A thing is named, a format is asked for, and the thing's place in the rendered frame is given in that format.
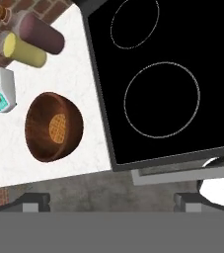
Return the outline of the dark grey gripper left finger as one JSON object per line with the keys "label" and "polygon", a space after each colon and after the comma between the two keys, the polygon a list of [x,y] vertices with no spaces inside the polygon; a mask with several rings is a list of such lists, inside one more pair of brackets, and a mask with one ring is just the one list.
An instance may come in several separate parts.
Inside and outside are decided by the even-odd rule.
{"label": "dark grey gripper left finger", "polygon": [[1,206],[5,212],[50,212],[49,193],[24,193],[12,203]]}

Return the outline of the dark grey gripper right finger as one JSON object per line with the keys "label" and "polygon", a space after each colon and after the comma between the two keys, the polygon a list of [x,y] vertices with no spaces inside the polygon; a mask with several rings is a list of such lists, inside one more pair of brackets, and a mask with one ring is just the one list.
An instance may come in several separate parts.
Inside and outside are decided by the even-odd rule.
{"label": "dark grey gripper right finger", "polygon": [[174,211],[178,212],[217,212],[224,206],[213,204],[199,193],[175,193]]}

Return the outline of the brown wooden bowl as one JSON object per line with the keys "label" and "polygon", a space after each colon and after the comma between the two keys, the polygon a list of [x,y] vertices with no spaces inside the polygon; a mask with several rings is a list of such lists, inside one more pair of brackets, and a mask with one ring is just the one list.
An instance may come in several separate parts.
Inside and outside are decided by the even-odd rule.
{"label": "brown wooden bowl", "polygon": [[[65,135],[56,143],[48,133],[52,118],[65,116]],[[51,162],[72,153],[84,130],[82,115],[73,102],[53,92],[38,95],[31,103],[25,122],[25,137],[32,156],[40,162]]]}

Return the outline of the golden round waffle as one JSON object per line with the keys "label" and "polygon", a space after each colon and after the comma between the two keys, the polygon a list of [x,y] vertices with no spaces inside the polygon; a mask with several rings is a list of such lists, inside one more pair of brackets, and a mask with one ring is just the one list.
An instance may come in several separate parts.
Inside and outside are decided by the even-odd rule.
{"label": "golden round waffle", "polygon": [[55,115],[49,123],[49,136],[58,144],[64,141],[66,130],[66,118],[64,114]]}

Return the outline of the white and black round object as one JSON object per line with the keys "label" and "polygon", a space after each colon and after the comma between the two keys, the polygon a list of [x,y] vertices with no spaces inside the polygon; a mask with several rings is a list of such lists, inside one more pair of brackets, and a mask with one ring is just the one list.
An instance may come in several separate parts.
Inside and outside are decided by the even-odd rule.
{"label": "white and black round object", "polygon": [[[224,165],[224,157],[208,159],[203,167]],[[199,193],[213,204],[224,207],[224,178],[198,180],[196,182]]]}

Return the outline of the white kitchen timer teal screen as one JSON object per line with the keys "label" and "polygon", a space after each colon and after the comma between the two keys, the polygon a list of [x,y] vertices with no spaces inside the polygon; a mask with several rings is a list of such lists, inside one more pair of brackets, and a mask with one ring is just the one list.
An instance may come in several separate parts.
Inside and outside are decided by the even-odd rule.
{"label": "white kitchen timer teal screen", "polygon": [[16,106],[14,72],[0,67],[0,113],[9,113]]}

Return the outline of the black glass hob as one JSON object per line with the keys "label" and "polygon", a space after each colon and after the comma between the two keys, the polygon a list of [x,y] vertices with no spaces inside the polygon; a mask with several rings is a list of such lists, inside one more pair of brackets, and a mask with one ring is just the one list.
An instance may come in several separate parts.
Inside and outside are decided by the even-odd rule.
{"label": "black glass hob", "polygon": [[224,156],[224,0],[73,0],[115,172]]}

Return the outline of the yellow cylinder container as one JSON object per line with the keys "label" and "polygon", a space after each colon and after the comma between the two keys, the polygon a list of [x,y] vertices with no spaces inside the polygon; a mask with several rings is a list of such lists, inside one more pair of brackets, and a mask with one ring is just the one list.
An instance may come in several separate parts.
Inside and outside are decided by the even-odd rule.
{"label": "yellow cylinder container", "polygon": [[14,33],[9,33],[3,41],[3,55],[25,65],[41,68],[46,63],[46,52],[29,44]]}

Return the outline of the maroon cylinder container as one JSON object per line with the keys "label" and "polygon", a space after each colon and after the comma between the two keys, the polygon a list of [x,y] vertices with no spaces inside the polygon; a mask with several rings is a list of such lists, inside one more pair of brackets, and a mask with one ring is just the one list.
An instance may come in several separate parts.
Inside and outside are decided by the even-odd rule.
{"label": "maroon cylinder container", "polygon": [[20,21],[19,37],[50,54],[59,54],[65,46],[61,32],[45,23],[33,13],[26,13]]}

